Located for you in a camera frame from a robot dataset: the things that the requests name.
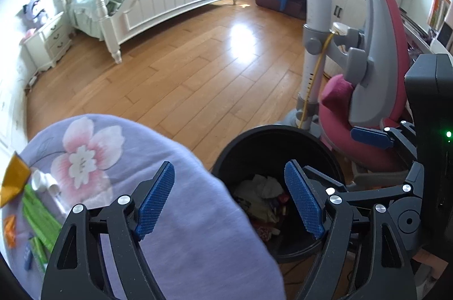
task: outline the purple blanket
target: purple blanket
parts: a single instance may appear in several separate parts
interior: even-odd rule
[[[110,204],[150,179],[165,160],[175,167],[175,184],[154,231],[141,248],[168,300],[285,299],[278,265],[223,183],[212,177],[184,146],[140,124],[109,115],[88,114],[60,121],[40,132],[21,154],[24,161],[51,173],[70,205]],[[42,202],[58,220],[52,199]],[[42,277],[35,264],[23,269],[31,232],[20,197],[3,210],[17,215],[17,247],[8,250],[11,269],[38,299]],[[110,245],[103,245],[115,296],[125,299]]]

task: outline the yellow cable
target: yellow cable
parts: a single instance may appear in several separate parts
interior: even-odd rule
[[[321,65],[321,60],[326,54],[327,48],[329,47],[330,42],[332,41],[332,38],[334,38],[334,36],[335,33],[330,33],[329,36],[327,37],[326,41],[324,42],[324,45],[322,46],[321,55],[319,55],[318,61],[316,62],[316,66],[314,67],[313,77],[310,79],[309,86],[307,88],[307,96],[305,97],[304,109],[302,110],[302,117],[300,118],[300,123],[298,127],[299,129],[302,127],[302,122],[305,120],[305,115],[307,114],[307,106],[309,103],[313,80],[316,79],[316,74],[318,73],[319,66]]]

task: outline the drawer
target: drawer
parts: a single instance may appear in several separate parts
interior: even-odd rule
[[[54,44],[60,43],[65,36],[67,36],[67,27],[62,25],[45,40],[47,48],[52,48]]]
[[[58,14],[55,18],[51,19],[51,22],[48,23],[41,29],[44,38],[49,38],[58,28],[63,24],[63,13]]]
[[[69,37],[65,32],[62,36],[58,38],[55,44],[50,48],[49,55],[52,59],[58,56],[58,54],[65,49],[69,44]]]

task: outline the poster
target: poster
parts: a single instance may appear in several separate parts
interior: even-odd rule
[[[430,16],[428,17],[428,25],[434,30],[439,31],[449,7],[450,0],[433,0]]]

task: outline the blue gripper pad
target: blue gripper pad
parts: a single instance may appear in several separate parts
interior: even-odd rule
[[[142,205],[138,214],[138,225],[135,233],[142,240],[145,235],[153,232],[154,226],[162,212],[168,195],[174,185],[174,166],[168,163],[157,177],[157,180]]]
[[[308,232],[320,239],[325,232],[322,209],[293,162],[286,163],[285,183]]]

